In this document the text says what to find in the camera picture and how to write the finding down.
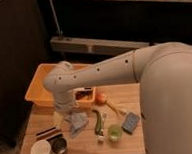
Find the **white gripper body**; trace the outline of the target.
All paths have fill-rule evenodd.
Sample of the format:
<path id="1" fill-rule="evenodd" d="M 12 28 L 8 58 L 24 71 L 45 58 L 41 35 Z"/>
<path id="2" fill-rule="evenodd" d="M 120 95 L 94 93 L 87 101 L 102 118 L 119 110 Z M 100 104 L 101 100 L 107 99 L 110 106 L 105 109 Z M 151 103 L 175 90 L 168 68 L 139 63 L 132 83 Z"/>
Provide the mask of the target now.
<path id="1" fill-rule="evenodd" d="M 54 104 L 57 112 L 70 114 L 75 107 L 72 91 L 58 92 L 54 94 Z"/>

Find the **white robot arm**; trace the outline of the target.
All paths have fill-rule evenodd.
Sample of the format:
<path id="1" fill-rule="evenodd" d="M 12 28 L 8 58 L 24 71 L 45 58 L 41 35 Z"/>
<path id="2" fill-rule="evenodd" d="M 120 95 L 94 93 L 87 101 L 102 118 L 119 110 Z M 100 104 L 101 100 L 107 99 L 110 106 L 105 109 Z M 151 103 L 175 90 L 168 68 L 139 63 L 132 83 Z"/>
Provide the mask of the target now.
<path id="1" fill-rule="evenodd" d="M 76 70 L 61 61 L 44 78 L 59 112 L 74 88 L 139 84 L 147 154 L 192 154 L 192 47 L 161 43 Z"/>

